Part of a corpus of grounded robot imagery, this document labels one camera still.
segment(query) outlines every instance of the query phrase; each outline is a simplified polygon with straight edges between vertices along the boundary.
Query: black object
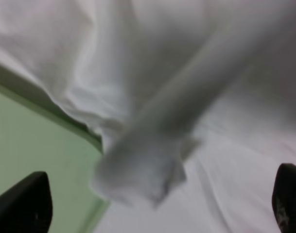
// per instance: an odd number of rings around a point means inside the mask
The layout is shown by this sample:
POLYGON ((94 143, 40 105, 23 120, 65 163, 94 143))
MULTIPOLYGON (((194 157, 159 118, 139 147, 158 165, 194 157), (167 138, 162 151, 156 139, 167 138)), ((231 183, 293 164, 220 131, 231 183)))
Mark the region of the black object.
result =
POLYGON ((276 221, 282 233, 296 233, 296 166, 279 166, 272 206, 276 221))
POLYGON ((45 172, 34 172, 0 196, 0 233, 47 233, 52 197, 45 172))

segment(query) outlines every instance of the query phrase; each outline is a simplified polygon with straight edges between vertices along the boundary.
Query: white sheet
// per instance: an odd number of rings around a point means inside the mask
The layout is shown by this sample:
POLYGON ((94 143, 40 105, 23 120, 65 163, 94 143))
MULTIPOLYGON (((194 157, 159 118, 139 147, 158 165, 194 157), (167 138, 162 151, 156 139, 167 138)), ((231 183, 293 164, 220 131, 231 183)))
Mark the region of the white sheet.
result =
MULTIPOLYGON (((168 34, 171 16, 155 13, 146 27, 162 33, 146 37, 132 23, 132 7, 142 6, 130 1, 0 0, 0 64, 101 134, 106 149, 239 2, 212 2, 207 19, 204 1, 190 0, 191 17, 178 24, 198 17, 194 34, 168 34)), ((186 162, 188 181, 156 214, 113 206, 99 232, 138 232, 140 223, 140 232, 279 231, 275 174, 281 162, 296 164, 296 24, 267 48, 194 130, 201 143, 186 162)))

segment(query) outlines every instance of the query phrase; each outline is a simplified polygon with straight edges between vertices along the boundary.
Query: white cloth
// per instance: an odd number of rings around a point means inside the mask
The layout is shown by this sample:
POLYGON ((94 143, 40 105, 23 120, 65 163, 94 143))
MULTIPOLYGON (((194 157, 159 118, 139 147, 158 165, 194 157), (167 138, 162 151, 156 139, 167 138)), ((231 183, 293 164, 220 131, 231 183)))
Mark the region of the white cloth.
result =
MULTIPOLYGON (((172 1, 170 10, 167 0, 144 2, 0 0, 0 64, 102 135, 107 151, 241 1, 172 1)), ((275 174, 281 162, 296 164, 296 24, 267 48, 193 132, 188 181, 165 203, 187 209, 190 228, 278 232, 275 174)), ((153 178, 158 200, 168 177, 153 178)))

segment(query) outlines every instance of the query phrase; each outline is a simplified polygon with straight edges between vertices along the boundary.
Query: green surface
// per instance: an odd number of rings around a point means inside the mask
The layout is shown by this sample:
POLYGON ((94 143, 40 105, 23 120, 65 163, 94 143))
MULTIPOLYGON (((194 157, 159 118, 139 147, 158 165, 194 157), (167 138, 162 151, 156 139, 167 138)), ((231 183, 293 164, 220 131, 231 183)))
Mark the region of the green surface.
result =
POLYGON ((33 171, 46 171, 54 216, 50 233, 92 232, 107 204, 88 187, 100 144, 0 86, 0 194, 33 171))

